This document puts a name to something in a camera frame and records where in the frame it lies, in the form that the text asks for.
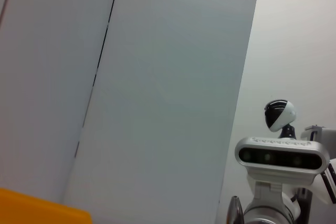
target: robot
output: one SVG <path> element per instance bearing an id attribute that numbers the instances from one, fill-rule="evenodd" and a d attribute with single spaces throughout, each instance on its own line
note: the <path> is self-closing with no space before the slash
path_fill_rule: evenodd
<path id="1" fill-rule="evenodd" d="M 247 169 L 254 198 L 243 212 L 239 198 L 232 197 L 227 223 L 294 224 L 301 213 L 298 188 L 310 190 L 325 204 L 336 204 L 336 158 L 330 160 L 319 142 L 296 140 L 290 125 L 295 119 L 292 103 L 271 101 L 265 121 L 272 132 L 281 130 L 279 138 L 247 137 L 236 145 L 236 160 Z"/>

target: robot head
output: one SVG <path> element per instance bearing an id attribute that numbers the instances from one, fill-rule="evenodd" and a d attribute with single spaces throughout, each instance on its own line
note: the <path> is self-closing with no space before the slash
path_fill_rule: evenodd
<path id="1" fill-rule="evenodd" d="M 296 118 L 294 105 L 286 100 L 274 100 L 265 106 L 265 120 L 267 127 L 276 132 Z"/>

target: yellow object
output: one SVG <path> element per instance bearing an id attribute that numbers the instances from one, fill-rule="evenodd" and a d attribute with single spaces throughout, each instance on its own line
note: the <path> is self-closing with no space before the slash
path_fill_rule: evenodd
<path id="1" fill-rule="evenodd" d="M 0 223 L 92 224 L 86 211 L 0 189 Z"/>

